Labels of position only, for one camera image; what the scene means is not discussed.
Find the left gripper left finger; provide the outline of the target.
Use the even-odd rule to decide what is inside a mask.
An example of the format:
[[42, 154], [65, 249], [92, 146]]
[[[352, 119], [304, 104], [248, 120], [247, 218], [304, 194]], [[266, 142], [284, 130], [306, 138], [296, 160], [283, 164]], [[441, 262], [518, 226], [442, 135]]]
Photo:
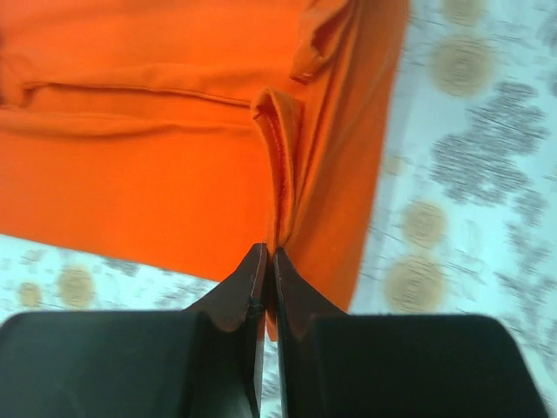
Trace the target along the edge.
[[1, 328], [4, 417], [257, 417], [267, 249], [183, 310], [19, 313]]

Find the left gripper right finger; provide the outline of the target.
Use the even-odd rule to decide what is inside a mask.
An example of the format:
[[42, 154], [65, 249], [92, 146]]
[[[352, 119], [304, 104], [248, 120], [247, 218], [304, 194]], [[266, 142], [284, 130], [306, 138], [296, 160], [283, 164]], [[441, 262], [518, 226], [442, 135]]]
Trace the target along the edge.
[[516, 342], [478, 314], [350, 315], [275, 253], [286, 417], [545, 417]]

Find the orange t shirt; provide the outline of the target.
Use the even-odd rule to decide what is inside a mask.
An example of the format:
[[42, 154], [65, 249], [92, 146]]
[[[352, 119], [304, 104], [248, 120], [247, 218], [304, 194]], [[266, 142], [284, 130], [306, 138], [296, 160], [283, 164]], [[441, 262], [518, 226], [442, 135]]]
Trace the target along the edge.
[[1, 231], [350, 305], [407, 1], [4, 1]]

